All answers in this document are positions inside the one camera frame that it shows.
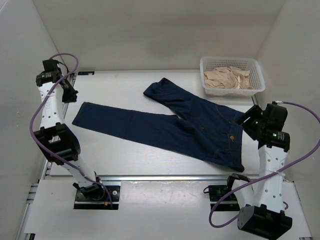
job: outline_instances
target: dark blue jeans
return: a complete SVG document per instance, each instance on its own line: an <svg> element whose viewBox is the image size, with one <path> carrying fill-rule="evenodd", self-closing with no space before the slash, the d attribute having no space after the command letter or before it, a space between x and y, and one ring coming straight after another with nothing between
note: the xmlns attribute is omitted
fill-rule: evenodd
<svg viewBox="0 0 320 240"><path fill-rule="evenodd" d="M166 78L143 93L176 115L154 114L84 102L72 124L185 154L243 172L243 113L197 97Z"/></svg>

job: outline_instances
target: white backdrop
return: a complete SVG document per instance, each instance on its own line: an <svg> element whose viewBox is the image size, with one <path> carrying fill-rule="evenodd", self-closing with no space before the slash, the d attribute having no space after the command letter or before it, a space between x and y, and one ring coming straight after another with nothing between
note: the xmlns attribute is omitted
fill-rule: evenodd
<svg viewBox="0 0 320 240"><path fill-rule="evenodd" d="M262 105L283 100L305 105L320 115L320 1L287 0L258 54L266 90ZM290 133L293 161L306 154L319 140L320 126L304 110L286 105L284 130ZM315 240L320 239L320 151L287 171L297 187L305 216Z"/></svg>
<svg viewBox="0 0 320 240"><path fill-rule="evenodd" d="M76 54L82 70L199 69L203 56L254 58L285 2L33 1L58 50Z"/></svg>
<svg viewBox="0 0 320 240"><path fill-rule="evenodd" d="M55 45L32 0L0 0L0 239L14 239L44 157L29 134L36 76Z"/></svg>

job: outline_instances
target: black mounting bracket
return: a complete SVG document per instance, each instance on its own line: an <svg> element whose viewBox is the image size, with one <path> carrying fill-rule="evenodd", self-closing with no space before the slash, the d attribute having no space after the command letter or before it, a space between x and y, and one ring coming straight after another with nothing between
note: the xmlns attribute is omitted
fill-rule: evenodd
<svg viewBox="0 0 320 240"><path fill-rule="evenodd" d="M121 186L106 185L106 188L108 189L111 196L112 209L110 201L106 199L107 195L102 194L99 198L92 198L90 196L85 197L84 194L78 189L75 194L73 209L118 210Z"/></svg>

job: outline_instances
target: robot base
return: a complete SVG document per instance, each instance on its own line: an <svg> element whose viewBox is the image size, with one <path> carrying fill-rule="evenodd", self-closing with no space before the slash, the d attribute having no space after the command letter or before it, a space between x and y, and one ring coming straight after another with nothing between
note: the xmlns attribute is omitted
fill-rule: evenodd
<svg viewBox="0 0 320 240"><path fill-rule="evenodd" d="M85 197L80 190L76 190L73 209L87 209L87 210L118 210L119 209L119 199L120 199L120 188L119 185L106 185L108 189L111 200L112 209L110 202L106 203L106 197L102 196L99 200L92 199L90 196Z"/></svg>

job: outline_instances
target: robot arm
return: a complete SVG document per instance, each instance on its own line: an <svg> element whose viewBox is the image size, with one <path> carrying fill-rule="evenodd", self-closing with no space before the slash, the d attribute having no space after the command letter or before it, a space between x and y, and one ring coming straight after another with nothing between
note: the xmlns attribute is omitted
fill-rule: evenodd
<svg viewBox="0 0 320 240"><path fill-rule="evenodd" d="M273 102L268 104L264 111L257 105L253 106L237 120L253 140L258 140L259 178L277 172L285 165L290 136L282 132L282 128L287 115L285 107ZM240 230L276 240L291 228L292 218L285 216L283 179L284 174L279 172L261 181L256 192L250 186L234 193L241 207L237 222ZM234 178L231 189L244 183L246 182L243 179Z"/></svg>
<svg viewBox="0 0 320 240"><path fill-rule="evenodd" d="M45 60L43 61L43 67L44 71L36 77L36 84L42 102L52 86L62 77L62 71L57 60ZM86 180L79 170L89 179L96 180L97 182L101 182L101 180L80 158L81 148L79 141L64 122L63 103L76 102L77 93L78 91L66 79L58 84L42 109L40 129L33 133L45 147L69 163L77 166L78 169L64 164L40 148L46 159L67 169L76 179L73 185L85 197L99 199L104 195L104 189L100 185Z"/></svg>

